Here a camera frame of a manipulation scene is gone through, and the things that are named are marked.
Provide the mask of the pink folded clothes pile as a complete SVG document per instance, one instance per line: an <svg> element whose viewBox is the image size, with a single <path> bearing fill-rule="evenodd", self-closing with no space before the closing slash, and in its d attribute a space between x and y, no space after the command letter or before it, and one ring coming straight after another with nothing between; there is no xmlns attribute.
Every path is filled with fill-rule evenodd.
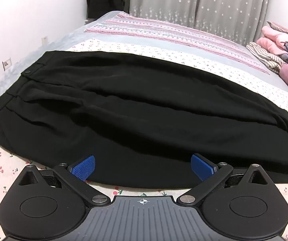
<svg viewBox="0 0 288 241"><path fill-rule="evenodd" d="M267 21L267 24L263 26L262 37L258 38L256 43L288 63L288 29L270 21Z"/></svg>

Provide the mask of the white wall socket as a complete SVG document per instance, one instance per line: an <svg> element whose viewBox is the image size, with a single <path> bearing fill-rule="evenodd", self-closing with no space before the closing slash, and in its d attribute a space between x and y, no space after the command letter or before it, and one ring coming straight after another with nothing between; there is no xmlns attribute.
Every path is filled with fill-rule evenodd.
<svg viewBox="0 0 288 241"><path fill-rule="evenodd" d="M2 64L3 64L3 69L4 69L4 71L6 71L9 67L12 66L11 58L3 61Z"/></svg>

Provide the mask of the striped beige folded garment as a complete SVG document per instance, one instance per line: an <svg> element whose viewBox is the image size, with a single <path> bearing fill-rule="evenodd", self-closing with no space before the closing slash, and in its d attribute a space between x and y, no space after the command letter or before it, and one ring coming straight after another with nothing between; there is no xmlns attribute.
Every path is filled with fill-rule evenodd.
<svg viewBox="0 0 288 241"><path fill-rule="evenodd" d="M250 42L246 45L246 48L253 56L255 56L261 63L263 63L266 68L275 74L280 73L281 66L285 62L279 56L269 53L255 42Z"/></svg>

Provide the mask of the pink striped knit blanket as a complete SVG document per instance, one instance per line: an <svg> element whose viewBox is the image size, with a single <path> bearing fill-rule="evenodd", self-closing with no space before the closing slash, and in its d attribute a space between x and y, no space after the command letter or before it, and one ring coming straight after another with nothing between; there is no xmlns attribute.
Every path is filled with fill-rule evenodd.
<svg viewBox="0 0 288 241"><path fill-rule="evenodd" d="M244 64L264 74L269 74L268 69L245 47L214 34L174 23L138 18L126 12L120 12L108 20L88 27L85 31L172 42L209 52L234 63Z"/></svg>

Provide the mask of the white wall switch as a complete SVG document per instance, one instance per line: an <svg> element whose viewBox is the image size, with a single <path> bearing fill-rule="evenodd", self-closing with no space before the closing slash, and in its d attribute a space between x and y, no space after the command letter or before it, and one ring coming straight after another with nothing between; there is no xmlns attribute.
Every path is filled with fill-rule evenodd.
<svg viewBox="0 0 288 241"><path fill-rule="evenodd" d="M41 38L41 42L42 42L42 46L47 45L47 44L48 44L48 37L47 37L47 36L42 37L42 38Z"/></svg>

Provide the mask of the black pants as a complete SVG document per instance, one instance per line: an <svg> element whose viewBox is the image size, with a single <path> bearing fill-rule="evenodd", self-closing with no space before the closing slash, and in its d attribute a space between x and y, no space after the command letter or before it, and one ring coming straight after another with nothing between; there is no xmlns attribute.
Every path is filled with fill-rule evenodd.
<svg viewBox="0 0 288 241"><path fill-rule="evenodd" d="M288 112L225 78L127 53L50 51L0 96L0 146L93 182L191 188L191 157L288 181Z"/></svg>

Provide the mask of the grey star pattern curtain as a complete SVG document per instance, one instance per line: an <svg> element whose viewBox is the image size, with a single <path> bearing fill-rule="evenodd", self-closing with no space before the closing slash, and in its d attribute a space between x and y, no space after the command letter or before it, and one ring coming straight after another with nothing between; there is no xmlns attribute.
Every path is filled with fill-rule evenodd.
<svg viewBox="0 0 288 241"><path fill-rule="evenodd" d="M130 0L135 17L176 23L240 45L261 34L268 0Z"/></svg>

